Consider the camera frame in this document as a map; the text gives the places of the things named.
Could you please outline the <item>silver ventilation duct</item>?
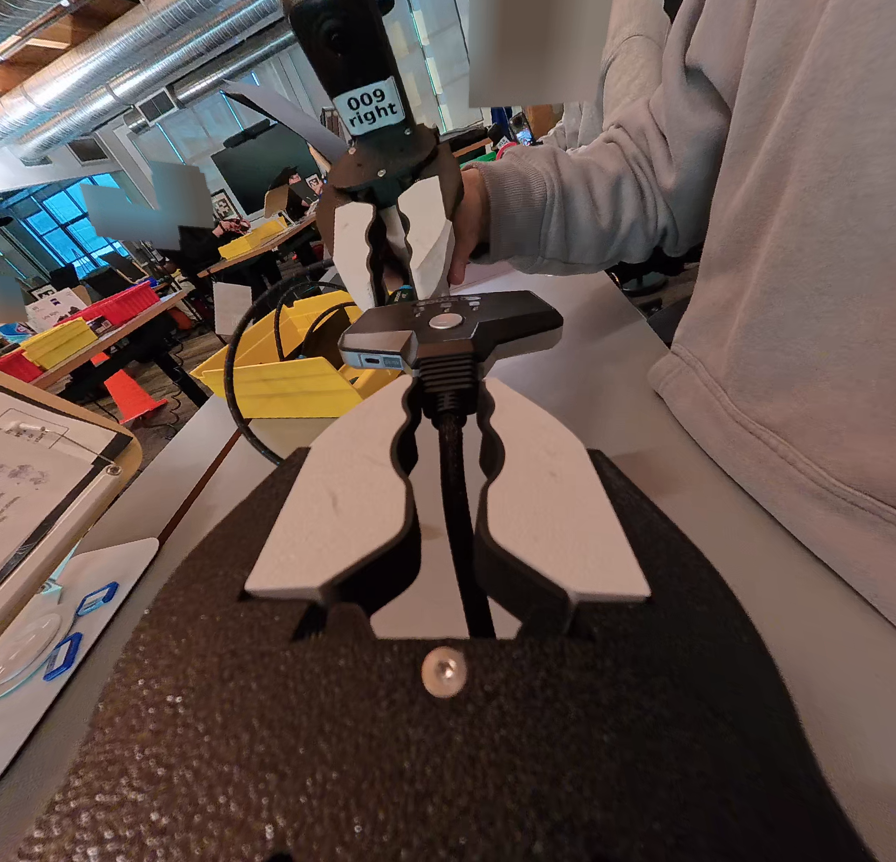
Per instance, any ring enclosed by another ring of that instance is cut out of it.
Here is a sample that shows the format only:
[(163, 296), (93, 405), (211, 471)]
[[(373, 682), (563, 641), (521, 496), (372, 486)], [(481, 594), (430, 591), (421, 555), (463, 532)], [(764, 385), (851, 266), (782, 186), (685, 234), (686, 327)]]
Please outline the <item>silver ventilation duct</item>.
[(24, 79), (1, 99), (1, 141), (12, 142), (146, 56), (247, 0), (147, 0)]

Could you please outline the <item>person's right forearm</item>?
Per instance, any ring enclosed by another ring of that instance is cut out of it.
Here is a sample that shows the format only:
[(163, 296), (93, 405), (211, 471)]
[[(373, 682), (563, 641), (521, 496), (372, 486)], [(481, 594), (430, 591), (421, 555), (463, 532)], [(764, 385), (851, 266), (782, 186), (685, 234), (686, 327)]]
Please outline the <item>person's right forearm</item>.
[(669, 24), (653, 0), (613, 0), (598, 88), (583, 97), (601, 105), (602, 132), (572, 151), (549, 143), (467, 168), (490, 203), (475, 260), (580, 274), (704, 236), (731, 123), (707, 2), (684, 0)]

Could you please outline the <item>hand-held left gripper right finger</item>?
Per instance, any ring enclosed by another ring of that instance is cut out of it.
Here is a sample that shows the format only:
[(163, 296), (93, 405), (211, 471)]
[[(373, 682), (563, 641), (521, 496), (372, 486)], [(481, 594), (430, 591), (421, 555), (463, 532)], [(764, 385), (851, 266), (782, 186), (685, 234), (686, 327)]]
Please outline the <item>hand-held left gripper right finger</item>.
[(595, 457), (553, 415), (496, 378), (476, 422), (485, 483), (475, 579), (519, 622), (518, 634), (569, 634), (596, 605), (644, 603), (651, 588)]

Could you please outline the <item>red plastic bin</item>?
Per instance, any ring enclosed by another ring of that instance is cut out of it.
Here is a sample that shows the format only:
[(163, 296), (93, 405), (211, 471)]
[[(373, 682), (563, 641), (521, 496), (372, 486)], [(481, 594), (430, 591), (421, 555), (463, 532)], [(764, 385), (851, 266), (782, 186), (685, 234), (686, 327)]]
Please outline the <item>red plastic bin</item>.
[(155, 292), (153, 286), (149, 282), (143, 282), (101, 299), (91, 306), (83, 308), (63, 319), (59, 324), (79, 319), (89, 324), (99, 319), (105, 320), (113, 328), (118, 328), (160, 301), (161, 298)]

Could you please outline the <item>yellow plastic bin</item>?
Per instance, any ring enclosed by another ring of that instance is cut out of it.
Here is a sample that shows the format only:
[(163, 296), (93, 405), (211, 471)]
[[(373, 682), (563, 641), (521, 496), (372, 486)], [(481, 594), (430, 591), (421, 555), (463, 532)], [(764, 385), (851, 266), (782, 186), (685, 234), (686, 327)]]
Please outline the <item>yellow plastic bin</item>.
[(344, 291), (291, 302), (280, 312), (283, 360), (275, 314), (252, 324), (240, 340), (233, 371), (242, 415), (248, 420), (338, 418), (393, 382), (397, 370), (342, 362), (339, 338), (360, 315)]

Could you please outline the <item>blue memory card case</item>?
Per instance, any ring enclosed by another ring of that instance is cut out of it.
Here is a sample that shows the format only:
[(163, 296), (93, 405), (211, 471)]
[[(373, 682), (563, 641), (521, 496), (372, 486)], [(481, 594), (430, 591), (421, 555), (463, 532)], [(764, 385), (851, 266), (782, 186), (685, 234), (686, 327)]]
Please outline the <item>blue memory card case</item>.
[(52, 649), (47, 658), (43, 681), (52, 682), (75, 666), (83, 638), (82, 632), (70, 632)]
[(86, 617), (90, 613), (111, 603), (116, 598), (118, 589), (119, 583), (117, 581), (111, 581), (102, 587), (89, 592), (80, 601), (74, 617), (77, 619)]

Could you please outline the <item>person's grey hoodie torso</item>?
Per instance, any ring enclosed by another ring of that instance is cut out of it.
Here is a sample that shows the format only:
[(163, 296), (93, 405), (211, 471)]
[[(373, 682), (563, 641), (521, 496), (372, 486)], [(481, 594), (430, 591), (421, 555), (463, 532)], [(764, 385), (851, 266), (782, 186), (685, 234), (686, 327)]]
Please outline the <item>person's grey hoodie torso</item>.
[(704, 238), (651, 380), (894, 622), (895, 0), (685, 0), (651, 106), (663, 239)]

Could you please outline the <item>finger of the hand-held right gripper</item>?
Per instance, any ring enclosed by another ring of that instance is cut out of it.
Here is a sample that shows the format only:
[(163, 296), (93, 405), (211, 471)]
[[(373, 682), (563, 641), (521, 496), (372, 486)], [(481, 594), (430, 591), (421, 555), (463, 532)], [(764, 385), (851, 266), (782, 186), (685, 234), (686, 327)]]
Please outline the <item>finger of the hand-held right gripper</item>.
[(398, 198), (398, 213), (405, 227), (414, 293), (420, 300), (446, 295), (454, 225), (445, 214), (440, 179), (432, 176), (412, 184)]
[(371, 229), (377, 211), (371, 203), (350, 201), (334, 211), (332, 259), (346, 292), (362, 310), (385, 306), (382, 273), (375, 272)]

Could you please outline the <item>framed instruction sheet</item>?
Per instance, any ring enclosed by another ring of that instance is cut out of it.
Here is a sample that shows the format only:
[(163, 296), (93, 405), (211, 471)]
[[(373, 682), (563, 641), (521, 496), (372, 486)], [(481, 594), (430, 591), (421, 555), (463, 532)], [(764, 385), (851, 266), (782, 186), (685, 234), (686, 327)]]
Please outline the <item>framed instruction sheet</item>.
[(1, 579), (39, 558), (57, 527), (98, 508), (121, 477), (118, 460), (133, 437), (29, 397), (1, 393)]

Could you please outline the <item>stack of yellow bins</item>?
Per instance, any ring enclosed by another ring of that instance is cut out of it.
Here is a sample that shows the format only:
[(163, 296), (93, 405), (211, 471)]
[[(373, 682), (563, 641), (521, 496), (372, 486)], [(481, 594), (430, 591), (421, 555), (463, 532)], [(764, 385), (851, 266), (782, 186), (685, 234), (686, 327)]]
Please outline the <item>stack of yellow bins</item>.
[(20, 343), (26, 360), (42, 371), (50, 371), (60, 363), (98, 341), (98, 335), (83, 318), (67, 319)]

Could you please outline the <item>black usb hub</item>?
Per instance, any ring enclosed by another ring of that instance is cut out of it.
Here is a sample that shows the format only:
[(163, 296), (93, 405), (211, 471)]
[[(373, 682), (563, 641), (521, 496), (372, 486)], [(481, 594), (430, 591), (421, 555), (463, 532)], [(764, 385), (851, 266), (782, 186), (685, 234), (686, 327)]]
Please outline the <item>black usb hub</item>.
[(371, 308), (338, 348), (349, 366), (411, 375), (422, 412), (438, 425), (474, 414), (495, 362), (552, 348), (563, 325), (554, 307), (526, 290), (442, 296)]

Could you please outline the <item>white laminated sheet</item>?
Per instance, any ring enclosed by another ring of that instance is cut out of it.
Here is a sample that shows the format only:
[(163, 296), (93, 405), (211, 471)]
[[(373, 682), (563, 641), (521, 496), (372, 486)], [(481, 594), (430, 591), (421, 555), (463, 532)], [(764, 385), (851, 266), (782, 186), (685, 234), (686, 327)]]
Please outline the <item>white laminated sheet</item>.
[[(110, 624), (159, 547), (158, 540), (145, 539), (70, 556), (55, 572), (56, 578), (32, 597), (3, 632), (2, 636), (42, 613), (53, 611), (63, 619), (63, 633), (50, 651), (70, 632), (82, 632), (84, 638), (77, 662), (67, 674), (52, 682), (43, 681), (46, 660), (27, 681), (1, 696), (2, 773), (20, 753), (62, 689), (73, 678), (77, 667)], [(84, 596), (111, 581), (119, 583), (116, 598), (86, 617), (75, 618), (75, 611)]]

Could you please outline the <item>black wall screen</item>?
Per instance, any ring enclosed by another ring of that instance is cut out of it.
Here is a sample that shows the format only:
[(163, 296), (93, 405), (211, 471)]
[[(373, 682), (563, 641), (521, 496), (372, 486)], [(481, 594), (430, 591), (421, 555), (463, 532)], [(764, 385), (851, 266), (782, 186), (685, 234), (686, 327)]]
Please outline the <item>black wall screen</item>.
[(302, 183), (322, 182), (322, 173), (306, 140), (291, 129), (266, 118), (226, 139), (212, 153), (211, 162), (246, 215), (263, 210), (264, 197), (279, 187), (275, 179), (287, 170)]

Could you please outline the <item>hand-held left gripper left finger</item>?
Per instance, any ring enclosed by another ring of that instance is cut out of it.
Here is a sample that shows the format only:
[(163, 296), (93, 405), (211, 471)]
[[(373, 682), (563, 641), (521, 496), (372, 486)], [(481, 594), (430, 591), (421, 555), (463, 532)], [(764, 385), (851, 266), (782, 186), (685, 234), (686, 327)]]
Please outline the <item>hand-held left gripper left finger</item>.
[(258, 599), (340, 603), (373, 615), (420, 573), (409, 476), (419, 459), (418, 386), (399, 376), (336, 420), (308, 449), (245, 581)]

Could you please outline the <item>person's right hand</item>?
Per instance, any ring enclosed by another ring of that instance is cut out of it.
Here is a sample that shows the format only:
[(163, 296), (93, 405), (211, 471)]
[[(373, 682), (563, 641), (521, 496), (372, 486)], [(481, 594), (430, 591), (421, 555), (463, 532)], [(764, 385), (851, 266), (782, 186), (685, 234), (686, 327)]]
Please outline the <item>person's right hand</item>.
[(447, 280), (450, 286), (463, 284), (468, 265), (489, 240), (490, 203), (482, 173), (462, 171), (463, 196), (454, 214), (454, 252)]

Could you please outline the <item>clear round disc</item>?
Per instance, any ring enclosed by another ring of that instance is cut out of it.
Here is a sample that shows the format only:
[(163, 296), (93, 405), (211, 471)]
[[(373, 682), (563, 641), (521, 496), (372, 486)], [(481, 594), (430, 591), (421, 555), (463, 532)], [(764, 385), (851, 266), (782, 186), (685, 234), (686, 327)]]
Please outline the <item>clear round disc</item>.
[(17, 689), (36, 672), (62, 633), (63, 619), (53, 611), (42, 613), (4, 633), (1, 641), (1, 696)]

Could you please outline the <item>wooden board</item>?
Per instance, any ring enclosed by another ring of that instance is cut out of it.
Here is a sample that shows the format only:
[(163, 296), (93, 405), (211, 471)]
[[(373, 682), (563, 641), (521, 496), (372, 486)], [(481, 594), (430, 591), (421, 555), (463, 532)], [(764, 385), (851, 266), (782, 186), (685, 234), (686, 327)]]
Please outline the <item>wooden board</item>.
[[(17, 388), (29, 397), (48, 403), (67, 413), (83, 415), (85, 420), (90, 420), (97, 424), (107, 423), (111, 425), (114, 430), (128, 433), (133, 437), (130, 431), (121, 427), (117, 422), (102, 419), (96, 414), (87, 411), (74, 403), (53, 396), (35, 386), (25, 384), (17, 378), (2, 374), (1, 386)], [(56, 567), (63, 562), (78, 542), (108, 509), (120, 491), (126, 487), (129, 479), (136, 474), (137, 467), (140, 465), (141, 460), (142, 453), (140, 444), (133, 437), (133, 445), (118, 460), (122, 475), (111, 488), (107, 489), (101, 495), (98, 502), (98, 508), (87, 512), (82, 518), (78, 518), (73, 527), (69, 529), (57, 527), (50, 537), (40, 544), (38, 548), (39, 558), (37, 560), (31, 558), (27, 562), (27, 566), (18, 571), (9, 583), (2, 585), (1, 579), (2, 631), (6, 631), (26, 604), (38, 593), (39, 589), (51, 576)]]

